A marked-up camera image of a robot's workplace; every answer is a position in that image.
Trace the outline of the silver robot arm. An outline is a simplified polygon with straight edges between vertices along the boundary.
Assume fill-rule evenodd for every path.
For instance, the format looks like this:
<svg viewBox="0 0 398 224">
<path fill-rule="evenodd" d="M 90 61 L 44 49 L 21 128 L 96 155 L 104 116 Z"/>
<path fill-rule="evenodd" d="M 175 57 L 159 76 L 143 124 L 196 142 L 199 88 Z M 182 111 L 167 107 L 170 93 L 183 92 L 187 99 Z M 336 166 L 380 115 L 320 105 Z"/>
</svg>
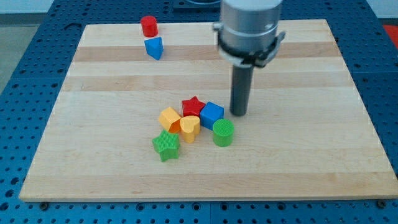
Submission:
<svg viewBox="0 0 398 224">
<path fill-rule="evenodd" d="M 265 67 L 277 55 L 282 0 L 222 0 L 213 24 L 219 54 L 241 68 Z"/>
</svg>

